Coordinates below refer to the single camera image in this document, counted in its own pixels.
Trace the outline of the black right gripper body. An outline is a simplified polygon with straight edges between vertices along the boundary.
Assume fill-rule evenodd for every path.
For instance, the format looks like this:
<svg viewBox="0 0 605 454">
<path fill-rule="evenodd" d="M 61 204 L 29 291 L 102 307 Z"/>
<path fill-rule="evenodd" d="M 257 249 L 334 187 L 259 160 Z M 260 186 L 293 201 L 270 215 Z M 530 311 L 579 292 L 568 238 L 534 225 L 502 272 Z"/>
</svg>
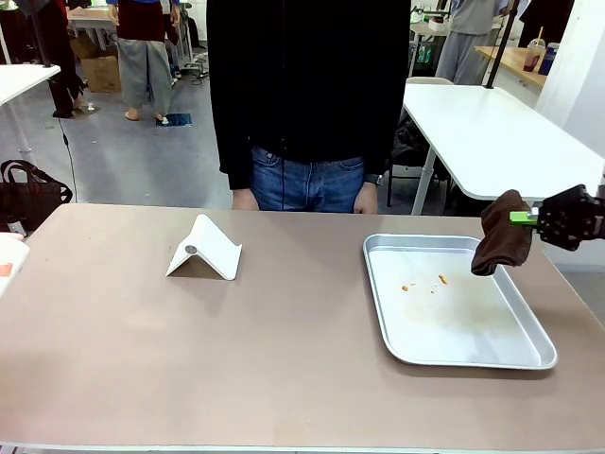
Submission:
<svg viewBox="0 0 605 454">
<path fill-rule="evenodd" d="M 582 241 L 604 238 L 604 186 L 591 196 L 583 184 L 544 199 L 536 231 L 542 242 L 573 252 Z"/>
</svg>

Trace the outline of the person's left hand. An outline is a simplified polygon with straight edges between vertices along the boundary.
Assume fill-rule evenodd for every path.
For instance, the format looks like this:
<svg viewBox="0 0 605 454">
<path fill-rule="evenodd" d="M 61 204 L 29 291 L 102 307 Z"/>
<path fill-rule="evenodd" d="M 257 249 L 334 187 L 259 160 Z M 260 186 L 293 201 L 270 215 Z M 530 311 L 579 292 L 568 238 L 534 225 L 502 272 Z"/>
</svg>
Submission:
<svg viewBox="0 0 605 454">
<path fill-rule="evenodd" d="M 376 215 L 378 211 L 378 188 L 374 183 L 363 183 L 354 201 L 354 213 Z"/>
</svg>

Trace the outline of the person's right hand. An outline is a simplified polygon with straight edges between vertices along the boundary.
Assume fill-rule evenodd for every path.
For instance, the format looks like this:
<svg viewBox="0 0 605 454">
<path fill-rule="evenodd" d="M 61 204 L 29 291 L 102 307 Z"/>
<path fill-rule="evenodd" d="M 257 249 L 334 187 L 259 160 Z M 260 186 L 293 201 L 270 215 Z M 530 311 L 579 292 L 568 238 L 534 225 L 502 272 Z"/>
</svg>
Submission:
<svg viewBox="0 0 605 454">
<path fill-rule="evenodd" d="M 233 210 L 258 211 L 259 205 L 252 191 L 247 189 L 237 189 L 233 191 Z"/>
</svg>

